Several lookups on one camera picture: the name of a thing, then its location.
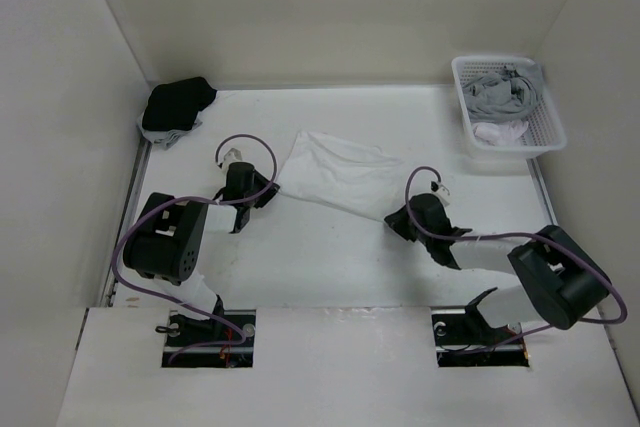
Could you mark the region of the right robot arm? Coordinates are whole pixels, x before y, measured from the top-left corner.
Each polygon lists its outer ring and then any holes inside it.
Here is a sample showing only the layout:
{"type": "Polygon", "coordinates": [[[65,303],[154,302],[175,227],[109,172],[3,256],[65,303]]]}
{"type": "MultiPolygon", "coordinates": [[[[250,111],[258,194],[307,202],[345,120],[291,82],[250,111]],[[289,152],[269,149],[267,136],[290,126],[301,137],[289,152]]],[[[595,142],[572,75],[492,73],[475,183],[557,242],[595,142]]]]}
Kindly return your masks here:
{"type": "Polygon", "coordinates": [[[500,328],[517,323],[546,322],[568,330],[610,295],[603,285],[608,276],[556,225],[534,238],[475,240],[470,229],[451,223],[432,193],[411,197],[384,222],[401,238],[422,244],[443,267],[517,277],[516,285],[487,287],[465,306],[464,331],[475,342],[487,342],[500,328]]]}

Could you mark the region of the white tank top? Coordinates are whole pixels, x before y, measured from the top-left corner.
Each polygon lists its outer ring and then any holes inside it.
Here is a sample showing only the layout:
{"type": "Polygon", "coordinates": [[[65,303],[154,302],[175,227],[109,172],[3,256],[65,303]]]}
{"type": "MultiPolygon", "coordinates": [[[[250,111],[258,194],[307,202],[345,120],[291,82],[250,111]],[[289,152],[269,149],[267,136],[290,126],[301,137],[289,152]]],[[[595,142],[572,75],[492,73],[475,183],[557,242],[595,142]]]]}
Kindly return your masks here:
{"type": "Polygon", "coordinates": [[[301,131],[278,183],[288,197],[381,221],[403,204],[408,169],[377,147],[301,131]]]}

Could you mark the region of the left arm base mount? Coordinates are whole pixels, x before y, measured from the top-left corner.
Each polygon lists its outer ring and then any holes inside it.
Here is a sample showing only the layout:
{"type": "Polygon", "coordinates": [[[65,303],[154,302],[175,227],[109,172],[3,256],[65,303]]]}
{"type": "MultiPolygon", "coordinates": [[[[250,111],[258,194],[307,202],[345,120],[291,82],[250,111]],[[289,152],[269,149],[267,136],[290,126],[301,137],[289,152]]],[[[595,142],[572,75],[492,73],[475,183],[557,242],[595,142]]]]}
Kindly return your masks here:
{"type": "Polygon", "coordinates": [[[171,311],[164,325],[155,332],[162,336],[163,368],[252,368],[257,315],[255,310],[224,311],[226,320],[241,327],[246,339],[230,327],[210,319],[196,320],[171,311]]]}

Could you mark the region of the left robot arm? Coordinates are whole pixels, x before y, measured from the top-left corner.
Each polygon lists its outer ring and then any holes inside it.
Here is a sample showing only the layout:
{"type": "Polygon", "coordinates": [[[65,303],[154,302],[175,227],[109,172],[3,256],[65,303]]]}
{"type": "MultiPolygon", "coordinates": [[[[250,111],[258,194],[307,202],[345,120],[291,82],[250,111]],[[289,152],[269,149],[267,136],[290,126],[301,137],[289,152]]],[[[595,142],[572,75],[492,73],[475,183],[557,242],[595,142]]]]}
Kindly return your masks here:
{"type": "Polygon", "coordinates": [[[167,205],[146,220],[126,241],[124,265],[165,289],[167,296],[198,309],[190,322],[190,333],[206,346],[224,334],[221,299],[204,284],[197,271],[198,257],[206,234],[238,234],[248,224],[251,212],[265,207],[280,186],[244,161],[221,165],[223,187],[212,204],[186,200],[167,205]]]}

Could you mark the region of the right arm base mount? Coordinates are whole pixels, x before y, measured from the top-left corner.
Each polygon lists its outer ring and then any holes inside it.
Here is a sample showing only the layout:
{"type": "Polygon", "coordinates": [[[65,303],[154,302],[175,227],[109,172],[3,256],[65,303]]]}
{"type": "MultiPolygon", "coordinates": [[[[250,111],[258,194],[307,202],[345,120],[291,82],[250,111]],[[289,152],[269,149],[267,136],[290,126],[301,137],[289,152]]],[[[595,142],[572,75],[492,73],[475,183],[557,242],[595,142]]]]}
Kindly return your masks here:
{"type": "Polygon", "coordinates": [[[504,325],[491,327],[478,311],[479,303],[493,293],[489,289],[463,307],[443,307],[431,311],[436,361],[441,368],[528,367],[522,339],[495,347],[521,332],[504,325]]]}

